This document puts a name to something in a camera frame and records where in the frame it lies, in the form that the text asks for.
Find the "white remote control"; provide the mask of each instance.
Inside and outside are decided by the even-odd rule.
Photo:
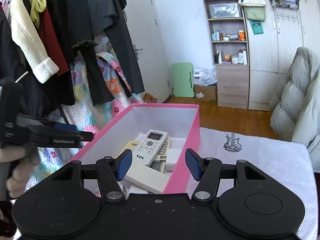
[[[150,167],[167,137],[168,133],[166,132],[150,130],[140,144],[133,150],[132,162],[139,161]]]

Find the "white cable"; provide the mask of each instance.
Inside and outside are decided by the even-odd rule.
[[[19,77],[17,80],[16,80],[16,83],[18,83],[21,79],[24,78],[25,75],[27,75],[29,72],[25,72],[21,77]]]

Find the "white wall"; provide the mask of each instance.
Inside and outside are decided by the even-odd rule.
[[[212,68],[212,46],[202,0],[155,0],[168,63]]]

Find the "finger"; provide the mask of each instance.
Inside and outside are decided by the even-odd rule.
[[[17,197],[20,197],[24,193],[24,191],[25,191],[24,188],[20,188],[20,189],[15,190],[15,191],[9,191],[9,195],[12,198],[17,198]]]
[[[36,152],[31,153],[29,160],[33,166],[38,166],[40,164],[41,159],[38,153],[38,148]]]
[[[26,150],[21,146],[6,146],[0,149],[0,163],[13,162],[26,156]]]
[[[33,169],[34,166],[28,159],[22,159],[19,165],[13,170],[12,177],[16,181],[28,180]]]
[[[25,189],[26,188],[26,185],[28,183],[28,180],[25,180],[25,181],[16,181],[13,177],[9,178],[7,180],[7,189],[9,191],[16,191],[18,189]]]

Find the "white wardrobe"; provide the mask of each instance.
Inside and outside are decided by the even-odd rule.
[[[254,35],[247,20],[250,51],[249,109],[270,111],[269,101],[298,47],[320,54],[320,9],[317,0],[300,0],[299,10],[273,8],[266,1],[263,34]]]

